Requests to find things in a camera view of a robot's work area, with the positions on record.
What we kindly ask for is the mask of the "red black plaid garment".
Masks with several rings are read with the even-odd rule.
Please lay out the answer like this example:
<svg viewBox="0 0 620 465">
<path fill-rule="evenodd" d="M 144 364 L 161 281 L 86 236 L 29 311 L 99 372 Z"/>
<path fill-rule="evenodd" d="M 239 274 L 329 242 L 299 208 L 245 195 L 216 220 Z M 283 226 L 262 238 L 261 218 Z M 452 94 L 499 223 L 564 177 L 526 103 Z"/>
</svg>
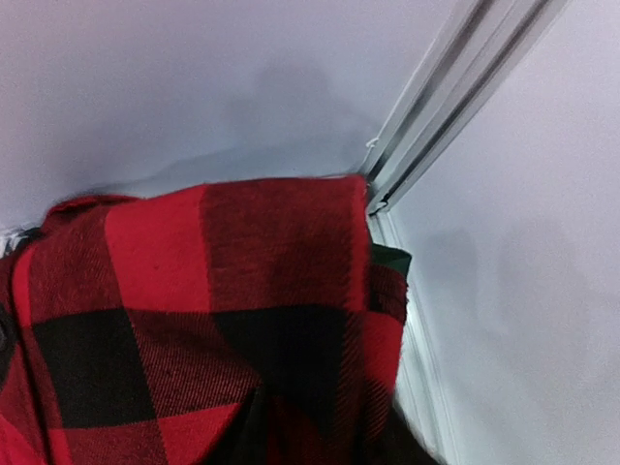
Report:
<svg viewBox="0 0 620 465">
<path fill-rule="evenodd" d="M 366 185 L 56 205 L 1 261 L 5 464 L 383 464 L 406 280 Z"/>
</svg>

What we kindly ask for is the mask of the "white and green raglan shirt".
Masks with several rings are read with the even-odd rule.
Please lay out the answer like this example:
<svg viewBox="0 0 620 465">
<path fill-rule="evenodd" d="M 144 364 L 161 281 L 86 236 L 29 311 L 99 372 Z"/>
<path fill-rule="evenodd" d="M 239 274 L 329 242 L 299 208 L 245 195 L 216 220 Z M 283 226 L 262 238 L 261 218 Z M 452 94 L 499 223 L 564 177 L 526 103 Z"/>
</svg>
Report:
<svg viewBox="0 0 620 465">
<path fill-rule="evenodd" d="M 403 278 L 408 277 L 412 256 L 399 248 L 373 243 L 371 246 L 372 263 L 398 272 Z"/>
</svg>

